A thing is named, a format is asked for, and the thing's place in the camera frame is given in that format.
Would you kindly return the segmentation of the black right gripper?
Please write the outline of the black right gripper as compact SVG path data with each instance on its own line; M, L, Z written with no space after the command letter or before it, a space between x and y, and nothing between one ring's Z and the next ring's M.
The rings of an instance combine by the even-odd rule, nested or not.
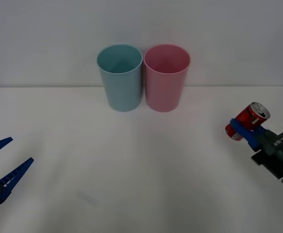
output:
M248 142L252 149L257 149L260 146L257 165L269 163L272 166L283 167L283 132L276 134L265 129L262 125L248 130L235 118L230 120L230 125Z

